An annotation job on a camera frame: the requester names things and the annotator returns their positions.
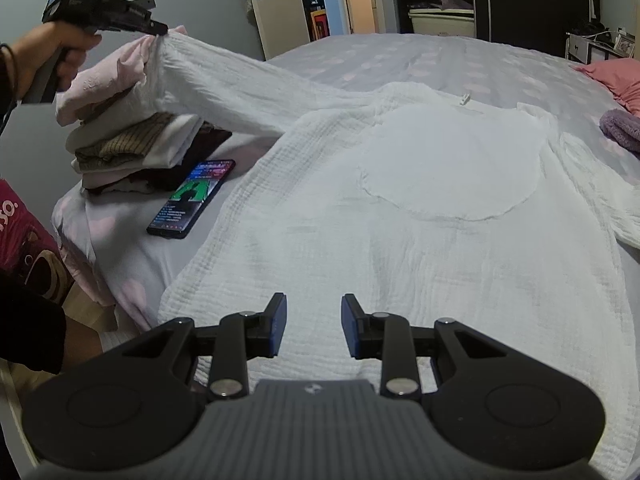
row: pink folded cloth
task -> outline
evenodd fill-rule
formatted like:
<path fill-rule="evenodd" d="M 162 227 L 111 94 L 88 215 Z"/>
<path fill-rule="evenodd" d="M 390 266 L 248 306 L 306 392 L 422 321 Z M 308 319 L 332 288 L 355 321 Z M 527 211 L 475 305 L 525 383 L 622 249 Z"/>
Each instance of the pink folded cloth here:
<path fill-rule="evenodd" d="M 180 25 L 175 32 L 186 34 Z M 95 66 L 83 70 L 71 83 L 71 88 L 56 97 L 56 118 L 60 126 L 73 124 L 82 108 L 101 103 L 131 88 L 145 75 L 145 63 L 155 36 L 143 36 L 112 52 Z"/>

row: white storage bin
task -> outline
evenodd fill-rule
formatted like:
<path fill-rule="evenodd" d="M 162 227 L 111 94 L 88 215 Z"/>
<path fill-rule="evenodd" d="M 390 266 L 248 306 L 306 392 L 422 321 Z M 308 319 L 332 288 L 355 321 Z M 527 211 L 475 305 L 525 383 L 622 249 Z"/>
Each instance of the white storage bin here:
<path fill-rule="evenodd" d="M 411 9 L 409 18 L 415 34 L 476 36 L 474 12 L 471 9 Z"/>

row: nightstand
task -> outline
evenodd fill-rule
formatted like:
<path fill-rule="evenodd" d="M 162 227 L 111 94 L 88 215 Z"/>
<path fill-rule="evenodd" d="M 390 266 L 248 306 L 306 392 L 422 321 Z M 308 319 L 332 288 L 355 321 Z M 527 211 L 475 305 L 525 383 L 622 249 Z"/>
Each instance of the nightstand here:
<path fill-rule="evenodd" d="M 576 36 L 575 34 L 567 34 L 564 57 L 572 61 L 589 64 L 594 61 L 619 59 L 626 56 L 597 41 Z"/>

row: bed sheet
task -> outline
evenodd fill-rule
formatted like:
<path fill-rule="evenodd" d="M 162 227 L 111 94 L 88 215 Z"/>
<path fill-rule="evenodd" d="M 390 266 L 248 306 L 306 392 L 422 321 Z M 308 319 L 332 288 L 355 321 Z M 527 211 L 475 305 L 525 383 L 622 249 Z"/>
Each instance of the bed sheet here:
<path fill-rule="evenodd" d="M 391 81 L 415 81 L 461 97 L 468 93 L 501 108 L 533 104 L 557 116 L 564 131 L 580 137 L 625 180 L 640 184 L 640 161 L 605 138 L 598 127 L 606 110 L 620 106 L 604 86 L 561 58 L 469 38 L 372 34 L 332 36 L 270 62 L 343 89 L 371 90 Z M 204 242 L 229 192 L 275 140 L 234 134 L 214 153 L 212 158 L 233 158 L 238 165 L 184 240 L 146 234 L 168 194 L 93 197 L 78 185 L 56 206 L 54 226 L 74 259 L 85 259 L 79 265 L 92 268 L 98 285 L 106 286 L 142 327 L 152 326 L 165 288 Z M 620 249 L 640 334 L 640 251 Z M 238 310 L 261 307 L 239 304 Z"/>

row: red bag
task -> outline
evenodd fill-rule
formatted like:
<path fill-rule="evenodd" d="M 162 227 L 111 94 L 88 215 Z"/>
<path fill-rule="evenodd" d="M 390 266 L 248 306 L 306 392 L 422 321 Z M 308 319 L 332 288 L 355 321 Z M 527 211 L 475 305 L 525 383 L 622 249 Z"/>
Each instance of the red bag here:
<path fill-rule="evenodd" d="M 0 269 L 57 304 L 62 304 L 73 284 L 56 241 L 3 179 L 0 179 Z"/>

